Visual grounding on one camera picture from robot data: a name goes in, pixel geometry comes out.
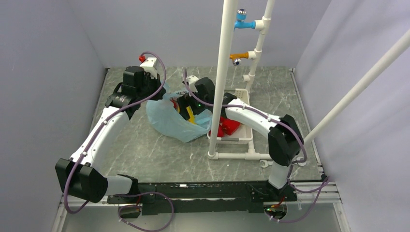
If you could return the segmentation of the yellow fake banana bunch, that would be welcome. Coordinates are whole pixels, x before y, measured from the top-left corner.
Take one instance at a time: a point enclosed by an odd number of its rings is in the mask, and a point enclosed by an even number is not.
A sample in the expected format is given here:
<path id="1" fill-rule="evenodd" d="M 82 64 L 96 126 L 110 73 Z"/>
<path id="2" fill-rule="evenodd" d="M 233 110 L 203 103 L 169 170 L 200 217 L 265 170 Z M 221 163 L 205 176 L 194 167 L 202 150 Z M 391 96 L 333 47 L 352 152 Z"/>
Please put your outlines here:
<path id="1" fill-rule="evenodd" d="M 188 122 L 190 122 L 190 123 L 192 123 L 192 124 L 196 124 L 196 122 L 195 122 L 195 115 L 193 114 L 193 111 L 192 111 L 191 107 L 188 106 L 188 107 L 186 108 L 186 110 L 187 110 L 188 116 L 189 116 Z"/>

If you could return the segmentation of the blue printed plastic bag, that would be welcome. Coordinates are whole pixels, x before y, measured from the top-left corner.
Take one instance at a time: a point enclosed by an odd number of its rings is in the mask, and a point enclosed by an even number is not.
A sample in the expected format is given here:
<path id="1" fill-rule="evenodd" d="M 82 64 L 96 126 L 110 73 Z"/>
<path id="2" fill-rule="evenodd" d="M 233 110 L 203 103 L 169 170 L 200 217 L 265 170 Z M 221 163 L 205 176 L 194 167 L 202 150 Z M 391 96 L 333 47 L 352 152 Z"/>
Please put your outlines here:
<path id="1" fill-rule="evenodd" d="M 156 131 L 187 143 L 204 136 L 211 130 L 211 111 L 204 110 L 196 115 L 194 123 L 186 121 L 171 102 L 171 100 L 187 93 L 186 89 L 171 92 L 168 84 L 165 84 L 164 88 L 166 93 L 163 95 L 162 100 L 148 100 L 146 104 L 148 121 Z"/>

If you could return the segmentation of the red fake tomato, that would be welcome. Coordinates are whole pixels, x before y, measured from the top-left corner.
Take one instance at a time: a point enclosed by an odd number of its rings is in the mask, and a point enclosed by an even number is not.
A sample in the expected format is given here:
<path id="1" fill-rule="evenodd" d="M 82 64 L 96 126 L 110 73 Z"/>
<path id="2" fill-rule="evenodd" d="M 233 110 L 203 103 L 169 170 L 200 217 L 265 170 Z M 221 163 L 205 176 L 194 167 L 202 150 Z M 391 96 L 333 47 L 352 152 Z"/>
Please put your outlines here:
<path id="1" fill-rule="evenodd" d="M 225 133 L 224 133 L 224 131 L 223 131 L 222 124 L 219 123 L 219 124 L 218 124 L 217 137 L 222 138 L 222 137 L 224 137 L 224 136 L 225 136 Z"/>

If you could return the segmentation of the red fake bell pepper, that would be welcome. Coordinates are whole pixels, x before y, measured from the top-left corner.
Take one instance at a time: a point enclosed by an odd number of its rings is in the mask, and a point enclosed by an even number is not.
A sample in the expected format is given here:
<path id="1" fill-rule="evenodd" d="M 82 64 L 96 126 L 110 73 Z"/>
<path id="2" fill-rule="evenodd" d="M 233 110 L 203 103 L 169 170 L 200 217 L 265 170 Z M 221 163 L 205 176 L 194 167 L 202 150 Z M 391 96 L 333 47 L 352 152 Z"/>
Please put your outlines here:
<path id="1" fill-rule="evenodd" d="M 235 120 L 231 120 L 228 118 L 221 118 L 221 127 L 222 131 L 227 135 L 233 135 L 238 128 L 240 127 L 241 123 Z"/>

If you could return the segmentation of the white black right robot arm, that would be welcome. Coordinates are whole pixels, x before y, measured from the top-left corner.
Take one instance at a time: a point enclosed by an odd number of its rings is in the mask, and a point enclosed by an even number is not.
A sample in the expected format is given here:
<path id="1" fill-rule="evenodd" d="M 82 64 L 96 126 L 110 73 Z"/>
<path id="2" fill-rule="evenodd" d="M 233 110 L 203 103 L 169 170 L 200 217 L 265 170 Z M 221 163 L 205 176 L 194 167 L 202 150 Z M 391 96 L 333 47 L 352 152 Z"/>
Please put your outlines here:
<path id="1" fill-rule="evenodd" d="M 182 83 L 188 93 L 178 99 L 180 106 L 190 107 L 193 115 L 205 109 L 215 112 L 215 85 L 212 80 L 208 77 L 183 76 Z M 273 201 L 279 200 L 285 194 L 292 162 L 304 145 L 295 119 L 290 115 L 279 117 L 265 113 L 227 92 L 222 98 L 221 116 L 248 126 L 267 139 L 269 156 L 273 164 L 266 194 Z"/>

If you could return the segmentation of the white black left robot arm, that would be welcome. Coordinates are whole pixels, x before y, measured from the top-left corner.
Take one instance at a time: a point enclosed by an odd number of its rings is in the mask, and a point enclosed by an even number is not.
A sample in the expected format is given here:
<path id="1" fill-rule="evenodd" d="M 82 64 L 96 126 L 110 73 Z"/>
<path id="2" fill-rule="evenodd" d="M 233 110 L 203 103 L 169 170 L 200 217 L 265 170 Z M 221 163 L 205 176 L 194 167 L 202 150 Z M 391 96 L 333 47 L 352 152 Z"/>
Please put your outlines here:
<path id="1" fill-rule="evenodd" d="M 99 172 L 112 143 L 128 124 L 141 103 L 160 100 L 165 93 L 157 68 L 129 66 L 123 81 L 108 97 L 102 115 L 83 144 L 69 159 L 55 165 L 65 205 L 68 196 L 97 203 L 103 197 L 120 195 L 127 203 L 138 199 L 138 180 L 128 175 L 104 176 Z"/>

